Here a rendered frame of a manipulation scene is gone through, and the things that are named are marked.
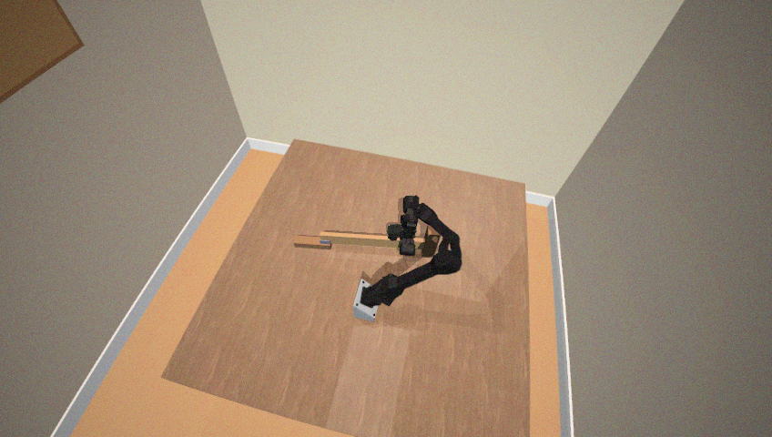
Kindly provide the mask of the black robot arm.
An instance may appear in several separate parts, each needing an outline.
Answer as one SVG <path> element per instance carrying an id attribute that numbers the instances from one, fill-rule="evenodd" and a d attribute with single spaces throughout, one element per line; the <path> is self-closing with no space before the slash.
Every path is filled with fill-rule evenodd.
<path id="1" fill-rule="evenodd" d="M 435 254 L 429 263 L 411 270 L 400 277 L 389 274 L 374 284 L 372 287 L 362 288 L 360 303 L 373 308 L 373 306 L 390 306 L 398 296 L 411 286 L 421 283 L 437 275 L 451 275 L 460 270 L 462 266 L 462 253 L 460 245 L 460 236 L 448 228 L 438 219 L 437 214 L 426 204 L 419 204 L 418 196 L 406 196 L 403 198 L 403 221 L 401 225 L 392 224 L 388 226 L 388 239 L 391 241 L 397 238 L 403 239 L 402 226 L 407 230 L 413 230 L 417 227 L 418 219 L 432 226 L 441 236 L 442 242 L 439 245 L 438 253 Z M 449 250 L 451 244 L 451 250 Z"/>

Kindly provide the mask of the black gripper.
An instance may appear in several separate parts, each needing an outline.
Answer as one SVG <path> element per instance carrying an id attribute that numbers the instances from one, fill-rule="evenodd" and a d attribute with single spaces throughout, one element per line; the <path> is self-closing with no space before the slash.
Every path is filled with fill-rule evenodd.
<path id="1" fill-rule="evenodd" d="M 403 239 L 400 239 L 400 255 L 414 256 L 415 245 L 413 239 L 415 239 L 417 227 L 413 230 L 407 230 L 403 226 L 401 228 L 401 231 L 403 232 Z"/>

